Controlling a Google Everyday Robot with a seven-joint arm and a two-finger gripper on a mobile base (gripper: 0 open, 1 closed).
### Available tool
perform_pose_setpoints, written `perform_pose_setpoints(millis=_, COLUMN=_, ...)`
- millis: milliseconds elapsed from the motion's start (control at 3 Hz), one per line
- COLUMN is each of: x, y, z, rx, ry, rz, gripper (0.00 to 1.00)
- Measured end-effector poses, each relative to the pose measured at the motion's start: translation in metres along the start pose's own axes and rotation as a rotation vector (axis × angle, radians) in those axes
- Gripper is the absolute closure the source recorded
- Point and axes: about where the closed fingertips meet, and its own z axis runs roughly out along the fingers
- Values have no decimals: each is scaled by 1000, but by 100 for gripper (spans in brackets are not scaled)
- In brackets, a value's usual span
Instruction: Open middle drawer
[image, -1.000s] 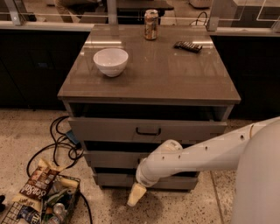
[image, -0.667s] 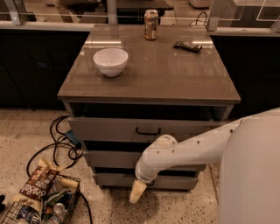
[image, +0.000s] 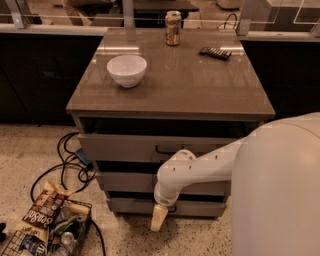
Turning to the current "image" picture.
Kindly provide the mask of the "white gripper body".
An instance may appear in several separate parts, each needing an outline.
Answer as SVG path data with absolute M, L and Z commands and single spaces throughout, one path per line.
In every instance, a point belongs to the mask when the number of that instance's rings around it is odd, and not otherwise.
M 178 200 L 182 189 L 180 185 L 157 182 L 154 188 L 154 199 L 159 205 L 171 207 Z

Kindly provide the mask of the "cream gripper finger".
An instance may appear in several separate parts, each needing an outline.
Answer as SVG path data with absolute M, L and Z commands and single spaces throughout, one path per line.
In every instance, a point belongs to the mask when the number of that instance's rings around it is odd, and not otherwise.
M 168 208 L 159 204 L 156 204 L 153 208 L 153 214 L 151 219 L 151 230 L 159 231 L 166 216 L 168 214 Z

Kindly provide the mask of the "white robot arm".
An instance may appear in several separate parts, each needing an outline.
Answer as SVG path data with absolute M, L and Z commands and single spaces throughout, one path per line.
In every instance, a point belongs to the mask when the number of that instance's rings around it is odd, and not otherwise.
M 158 169 L 151 229 L 192 184 L 231 182 L 233 256 L 320 256 L 320 113 L 266 123 L 196 157 Z

